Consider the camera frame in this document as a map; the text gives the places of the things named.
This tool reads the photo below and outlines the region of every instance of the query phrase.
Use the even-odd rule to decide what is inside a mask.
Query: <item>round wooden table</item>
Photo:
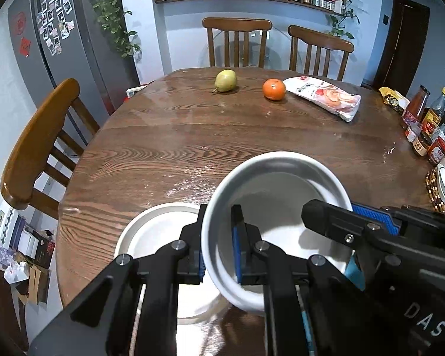
[[[86,148],[59,210],[57,274],[65,305],[112,260],[120,233],[137,214],[167,202],[206,203],[233,168],[268,151],[317,159],[354,202],[431,207],[424,182],[431,166],[415,156],[399,114],[378,92],[325,79],[362,96],[355,119],[346,123],[290,93],[282,102],[264,98],[266,79],[299,73],[234,68],[238,89],[212,93],[221,70],[179,70],[153,82],[124,103]],[[263,335],[259,317],[231,315],[252,320]]]

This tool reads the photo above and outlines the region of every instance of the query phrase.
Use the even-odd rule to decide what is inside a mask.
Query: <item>screw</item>
[[[171,247],[175,250],[181,250],[186,247],[186,242],[183,240],[176,240],[171,243]]]
[[[401,259],[393,254],[388,254],[384,260],[391,266],[399,266],[401,264]]]
[[[326,258],[320,256],[319,254],[315,254],[311,257],[312,264],[315,266],[323,266],[326,263]]]
[[[347,244],[352,244],[352,242],[355,240],[355,238],[352,236],[352,234],[347,234],[345,237],[344,237],[344,241],[347,243]]]
[[[254,246],[259,252],[265,252],[270,247],[268,242],[265,241],[257,241]]]
[[[379,230],[381,227],[377,223],[369,222],[367,225],[371,230]]]
[[[131,257],[128,254],[121,254],[115,259],[115,262],[120,266],[127,265],[130,261]]]

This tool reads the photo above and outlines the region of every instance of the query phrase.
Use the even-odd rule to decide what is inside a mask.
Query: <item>sauce bottle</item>
[[[419,92],[414,96],[402,114],[402,127],[406,129],[411,123],[419,123],[420,117],[424,112],[425,104],[430,96],[430,92],[423,85],[420,86]]]
[[[425,115],[422,121],[422,131],[424,131],[428,136],[431,136],[434,130],[440,124],[442,120],[443,113],[445,112],[445,87],[442,89],[442,94],[438,97],[436,101],[432,103],[432,106]]]

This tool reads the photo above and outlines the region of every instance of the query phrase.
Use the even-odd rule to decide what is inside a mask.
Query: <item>blue gripper pad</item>
[[[203,282],[204,273],[206,272],[206,265],[204,265],[203,254],[199,252],[199,280]]]
[[[356,214],[362,215],[363,217],[375,219],[376,221],[384,223],[387,227],[387,230],[389,230],[389,233],[392,235],[399,234],[400,226],[396,226],[392,222],[392,219],[390,218],[390,215],[387,212],[383,212],[379,209],[375,209],[373,207],[361,204],[351,204],[351,205],[353,212],[355,212]]]
[[[237,282],[240,284],[242,281],[241,270],[241,247],[239,245],[239,237],[237,235],[237,228],[233,227],[233,255],[234,255],[234,268],[236,270]]]

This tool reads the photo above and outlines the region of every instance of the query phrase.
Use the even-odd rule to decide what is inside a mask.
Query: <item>refrigerator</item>
[[[115,50],[92,0],[14,0],[8,22],[18,67],[37,107],[63,80],[75,78],[80,99],[102,126],[126,90],[139,85],[132,57],[122,59]],[[82,147],[91,140],[72,108],[63,129]]]

